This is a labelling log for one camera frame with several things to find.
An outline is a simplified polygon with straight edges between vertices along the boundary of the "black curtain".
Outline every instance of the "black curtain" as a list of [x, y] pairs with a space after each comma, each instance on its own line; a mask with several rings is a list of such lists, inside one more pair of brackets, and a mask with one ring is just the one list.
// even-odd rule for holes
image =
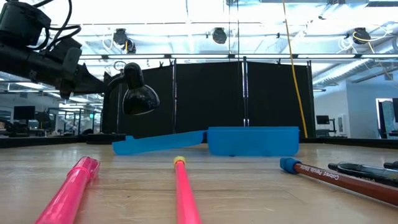
[[242, 63], [177, 64], [176, 132], [243, 126]]
[[[309, 138], [315, 137], [312, 78], [306, 66], [295, 66]], [[250, 126], [298, 126], [304, 137], [291, 65], [248, 62]]]
[[152, 68], [143, 70], [144, 82], [153, 88], [159, 96], [160, 106], [150, 113], [138, 116], [123, 113], [123, 97], [127, 85], [122, 84], [111, 94], [108, 124], [112, 132], [116, 132], [119, 104], [118, 133], [132, 135], [135, 138], [160, 136], [173, 133], [173, 67]]

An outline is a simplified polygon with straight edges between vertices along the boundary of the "wooden table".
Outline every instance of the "wooden table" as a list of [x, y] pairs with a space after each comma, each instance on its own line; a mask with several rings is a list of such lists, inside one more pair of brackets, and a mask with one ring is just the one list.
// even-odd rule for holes
[[[297, 158], [382, 166], [398, 150], [302, 144]], [[397, 223], [398, 209], [304, 176], [276, 157], [214, 157], [206, 145], [140, 156], [111, 146], [66, 144], [0, 149], [0, 223], [33, 223], [81, 156], [101, 161], [76, 223], [176, 223], [173, 158], [187, 169], [203, 223]]]

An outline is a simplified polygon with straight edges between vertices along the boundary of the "pink highlighter cap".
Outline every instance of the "pink highlighter cap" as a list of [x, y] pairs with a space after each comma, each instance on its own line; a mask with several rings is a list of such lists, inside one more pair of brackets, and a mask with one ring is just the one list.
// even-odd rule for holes
[[35, 223], [72, 224], [86, 184], [97, 177], [99, 170], [99, 161], [82, 157], [69, 171], [67, 179]]

